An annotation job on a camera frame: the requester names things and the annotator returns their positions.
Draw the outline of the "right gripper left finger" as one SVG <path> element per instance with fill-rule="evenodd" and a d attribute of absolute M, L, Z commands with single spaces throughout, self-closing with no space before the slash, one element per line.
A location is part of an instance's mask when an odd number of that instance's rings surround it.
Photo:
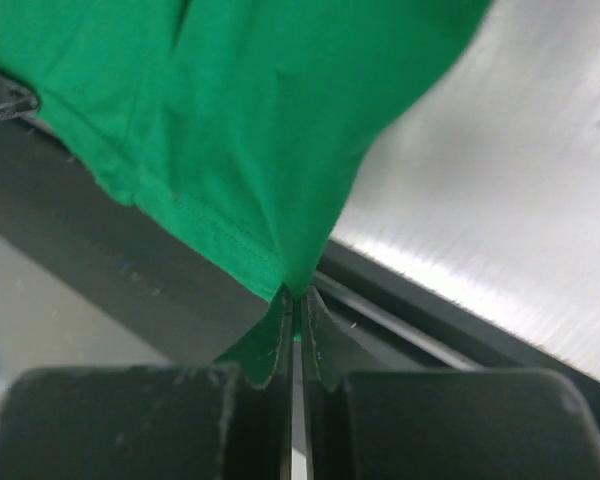
<path fill-rule="evenodd" d="M 36 368 L 0 404 L 0 479 L 287 479 L 293 300 L 208 366 Z"/>

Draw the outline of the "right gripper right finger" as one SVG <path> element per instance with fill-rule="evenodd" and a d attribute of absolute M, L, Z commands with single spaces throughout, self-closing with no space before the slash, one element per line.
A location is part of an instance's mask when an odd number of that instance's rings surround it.
<path fill-rule="evenodd" d="M 600 479 L 600 432 L 549 370 L 392 370 L 315 289 L 299 305 L 312 479 Z"/>

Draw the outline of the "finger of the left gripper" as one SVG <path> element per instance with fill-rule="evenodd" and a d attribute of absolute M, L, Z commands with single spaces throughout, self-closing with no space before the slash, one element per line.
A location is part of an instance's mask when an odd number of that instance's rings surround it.
<path fill-rule="evenodd" d="M 40 99 L 28 86 L 0 71 L 0 122 L 36 114 Z"/>

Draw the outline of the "green t shirt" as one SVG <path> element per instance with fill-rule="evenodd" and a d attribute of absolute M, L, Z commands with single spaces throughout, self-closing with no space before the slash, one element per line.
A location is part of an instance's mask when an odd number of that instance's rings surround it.
<path fill-rule="evenodd" d="M 0 68 L 116 201 L 301 296 L 374 140 L 486 1 L 0 1 Z"/>

